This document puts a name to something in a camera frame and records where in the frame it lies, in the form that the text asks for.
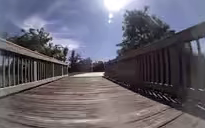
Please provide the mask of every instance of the handrail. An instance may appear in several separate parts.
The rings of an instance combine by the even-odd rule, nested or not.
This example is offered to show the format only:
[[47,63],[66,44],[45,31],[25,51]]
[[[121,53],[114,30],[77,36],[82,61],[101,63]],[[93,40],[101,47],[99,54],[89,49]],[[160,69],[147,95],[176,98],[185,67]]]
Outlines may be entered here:
[[62,65],[68,65],[66,62],[59,61],[57,59],[43,55],[43,54],[38,53],[36,51],[32,51],[30,49],[21,47],[21,46],[16,45],[12,42],[4,40],[2,38],[0,38],[0,49],[7,50],[10,52],[15,52],[15,53],[18,53],[21,55],[29,56],[29,57],[40,59],[40,60],[45,60],[45,61],[49,61],[49,62],[53,62],[53,63],[57,63],[57,64],[62,64]]
[[105,76],[136,91],[205,102],[205,22],[106,63]]
[[190,42],[192,40],[203,37],[205,37],[205,22],[202,22],[198,25],[192,26],[188,29],[178,32],[171,37],[155,41],[154,43],[151,43],[145,47],[131,50],[127,52],[125,55],[119,57],[118,59],[129,59],[131,57],[155,51],[157,49],[162,49],[176,43]]

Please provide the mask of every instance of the sunlight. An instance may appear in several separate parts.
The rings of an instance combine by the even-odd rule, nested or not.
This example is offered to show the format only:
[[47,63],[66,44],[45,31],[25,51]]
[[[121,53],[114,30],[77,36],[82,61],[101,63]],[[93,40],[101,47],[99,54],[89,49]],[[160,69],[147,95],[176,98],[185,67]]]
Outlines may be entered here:
[[109,13],[109,19],[112,19],[114,17],[114,15],[112,13]]
[[104,5],[111,12],[117,12],[127,5],[128,0],[104,0]]

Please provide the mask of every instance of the sun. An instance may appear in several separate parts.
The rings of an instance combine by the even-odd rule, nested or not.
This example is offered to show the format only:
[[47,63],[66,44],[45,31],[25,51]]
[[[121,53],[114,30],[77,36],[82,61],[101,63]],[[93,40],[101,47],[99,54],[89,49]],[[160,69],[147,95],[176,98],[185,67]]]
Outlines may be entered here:
[[104,0],[104,5],[110,12],[117,12],[128,4],[129,0]]

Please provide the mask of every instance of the distant tree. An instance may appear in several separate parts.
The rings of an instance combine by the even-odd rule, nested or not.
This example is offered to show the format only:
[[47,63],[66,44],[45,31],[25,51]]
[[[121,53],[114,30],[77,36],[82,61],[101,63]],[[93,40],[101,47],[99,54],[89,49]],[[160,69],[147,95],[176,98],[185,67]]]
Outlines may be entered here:
[[78,71],[78,62],[81,60],[80,55],[75,50],[72,50],[71,56],[69,58],[70,61],[70,72],[77,72]]
[[98,61],[93,63],[93,71],[94,72],[103,72],[104,71],[104,62]]
[[120,47],[119,55],[174,34],[168,24],[155,15],[148,14],[148,7],[144,10],[126,11],[122,30],[123,40],[117,44]]
[[64,60],[64,61],[66,61],[66,60],[67,60],[67,55],[68,55],[68,52],[69,52],[68,47],[67,47],[67,46],[66,46],[66,47],[64,47],[64,48],[63,48],[63,56],[64,56],[63,60]]
[[80,72],[92,72],[93,70],[92,60],[89,57],[86,59],[81,59],[77,65]]

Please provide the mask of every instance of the wooden plank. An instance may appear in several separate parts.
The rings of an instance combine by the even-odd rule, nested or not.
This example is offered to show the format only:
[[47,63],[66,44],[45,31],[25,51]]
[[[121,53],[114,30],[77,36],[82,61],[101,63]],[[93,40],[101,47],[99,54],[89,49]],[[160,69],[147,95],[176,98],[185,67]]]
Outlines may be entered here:
[[161,128],[202,128],[205,127],[205,120],[189,114],[183,114],[175,121],[172,121]]
[[172,123],[179,123],[181,114],[102,77],[92,76],[63,78],[0,99],[0,127],[5,128],[174,127]]

